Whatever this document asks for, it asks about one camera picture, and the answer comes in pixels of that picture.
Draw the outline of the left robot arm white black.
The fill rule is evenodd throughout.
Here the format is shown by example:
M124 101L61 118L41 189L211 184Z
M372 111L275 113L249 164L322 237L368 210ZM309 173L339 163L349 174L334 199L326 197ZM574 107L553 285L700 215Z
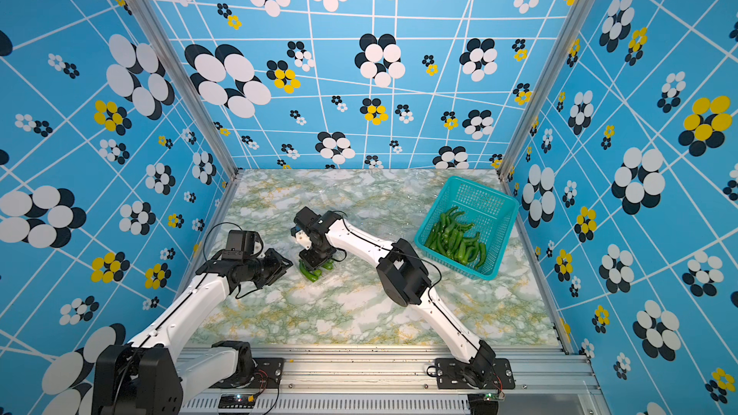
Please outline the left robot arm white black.
M292 261L268 249L262 257L238 252L216 256L196 272L186 291L145 330L97 358L90 411L93 414L177 414L203 391L224 384L265 384L247 342L222 340L180 367L184 346L211 312L244 282L256 289L274 284Z

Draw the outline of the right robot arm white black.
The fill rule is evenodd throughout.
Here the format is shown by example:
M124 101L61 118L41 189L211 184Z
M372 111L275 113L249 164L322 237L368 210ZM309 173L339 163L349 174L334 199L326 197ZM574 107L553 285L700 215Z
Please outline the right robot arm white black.
M386 296L400 307L416 311L443 340L467 384L480 389L502 387L494 368L495 352L447 307L427 265L410 242L372 236L336 211L319 215L304 207L293 222L290 234L302 247L299 258L306 275L333 261L341 251L368 262L375 268Z

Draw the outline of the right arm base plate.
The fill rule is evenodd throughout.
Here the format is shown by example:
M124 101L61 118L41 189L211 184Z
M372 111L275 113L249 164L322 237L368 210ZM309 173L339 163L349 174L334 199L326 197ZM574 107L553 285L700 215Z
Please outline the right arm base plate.
M508 359L495 359L492 370L479 378L480 385L473 384L471 372L465 371L465 364L457 359L436 359L432 367L439 389L507 391L516 387Z

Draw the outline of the clear clamshell container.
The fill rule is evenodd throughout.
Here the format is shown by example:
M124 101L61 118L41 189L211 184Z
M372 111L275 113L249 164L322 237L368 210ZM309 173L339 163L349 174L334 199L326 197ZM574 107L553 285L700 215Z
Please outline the clear clamshell container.
M336 263L346 261L349 256L363 259L364 253L347 247L334 247L328 242L313 242L305 232L294 234L294 241L300 246L298 269L309 282L320 281L326 271L332 271Z

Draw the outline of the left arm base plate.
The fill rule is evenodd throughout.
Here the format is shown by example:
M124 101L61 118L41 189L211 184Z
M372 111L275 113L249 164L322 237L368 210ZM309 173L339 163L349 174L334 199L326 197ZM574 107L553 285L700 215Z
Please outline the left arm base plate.
M281 357L257 357L228 378L214 383L218 389L276 389L282 380L285 359Z

